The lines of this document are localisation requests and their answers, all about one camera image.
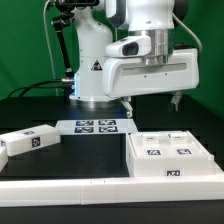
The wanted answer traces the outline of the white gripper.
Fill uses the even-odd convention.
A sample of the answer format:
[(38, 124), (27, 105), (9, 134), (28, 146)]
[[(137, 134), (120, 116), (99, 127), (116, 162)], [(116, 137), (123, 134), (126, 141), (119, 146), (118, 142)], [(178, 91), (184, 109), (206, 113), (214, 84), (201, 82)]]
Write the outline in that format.
[(131, 98), (127, 96), (172, 92), (171, 104), (177, 111), (183, 92), (199, 84), (198, 53), (195, 48), (174, 50), (166, 64), (145, 65), (142, 58), (110, 58), (103, 68), (103, 92), (123, 97), (126, 116), (133, 116)]

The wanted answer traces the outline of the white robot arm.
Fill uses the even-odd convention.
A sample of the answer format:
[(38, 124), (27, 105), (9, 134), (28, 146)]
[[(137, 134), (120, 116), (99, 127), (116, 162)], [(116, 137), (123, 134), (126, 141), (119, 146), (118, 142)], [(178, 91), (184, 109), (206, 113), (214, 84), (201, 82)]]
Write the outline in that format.
[(187, 0), (99, 0), (110, 26), (96, 21), (90, 6), (75, 10), (80, 66), (71, 101), (104, 107), (121, 101), (132, 116), (136, 95), (172, 92), (177, 104), (199, 84), (199, 49), (176, 49), (174, 11)]

